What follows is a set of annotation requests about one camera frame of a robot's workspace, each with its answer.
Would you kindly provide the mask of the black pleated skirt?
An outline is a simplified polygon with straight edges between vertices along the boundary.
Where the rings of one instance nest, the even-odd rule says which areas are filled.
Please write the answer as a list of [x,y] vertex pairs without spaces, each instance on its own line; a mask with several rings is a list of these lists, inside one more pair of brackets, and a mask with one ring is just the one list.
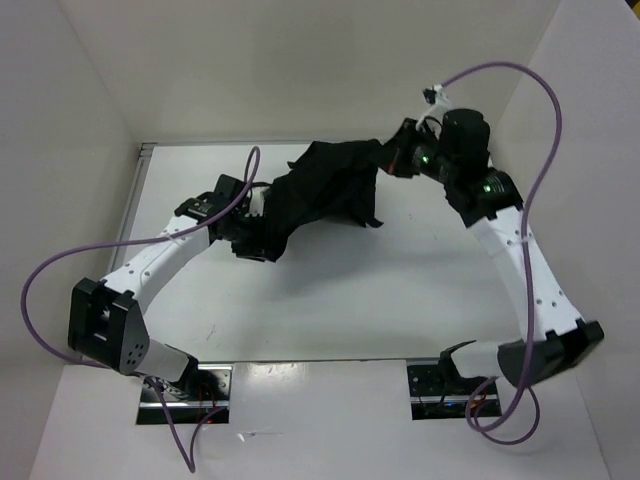
[[340,217],[363,228],[381,227],[375,217],[377,173],[388,169],[394,156],[393,147],[376,139],[312,142],[266,192],[266,259],[277,261],[297,228],[325,217]]

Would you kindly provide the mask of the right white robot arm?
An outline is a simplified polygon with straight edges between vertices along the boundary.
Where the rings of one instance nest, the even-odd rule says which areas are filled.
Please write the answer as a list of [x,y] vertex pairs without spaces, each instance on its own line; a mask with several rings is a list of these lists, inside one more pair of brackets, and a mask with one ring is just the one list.
[[603,341],[596,320],[586,320],[556,280],[525,218],[526,203],[504,171],[492,166],[490,127],[475,110],[446,113],[434,133],[407,118],[385,143],[380,162],[390,175],[427,176],[444,188],[495,266],[519,323],[518,340],[469,340],[443,350],[438,380],[450,393],[488,378],[529,387],[577,367]]

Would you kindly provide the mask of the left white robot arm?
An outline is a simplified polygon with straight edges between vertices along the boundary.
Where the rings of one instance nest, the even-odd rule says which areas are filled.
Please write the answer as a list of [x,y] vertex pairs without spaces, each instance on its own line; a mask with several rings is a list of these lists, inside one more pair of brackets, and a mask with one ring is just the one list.
[[204,222],[230,201],[212,192],[190,198],[175,210],[156,243],[98,281],[79,281],[71,295],[69,347],[122,375],[151,376],[176,399],[196,395],[211,376],[194,356],[152,339],[144,314],[169,281],[214,241],[242,239],[244,229],[262,216],[265,193],[253,190],[208,226]]

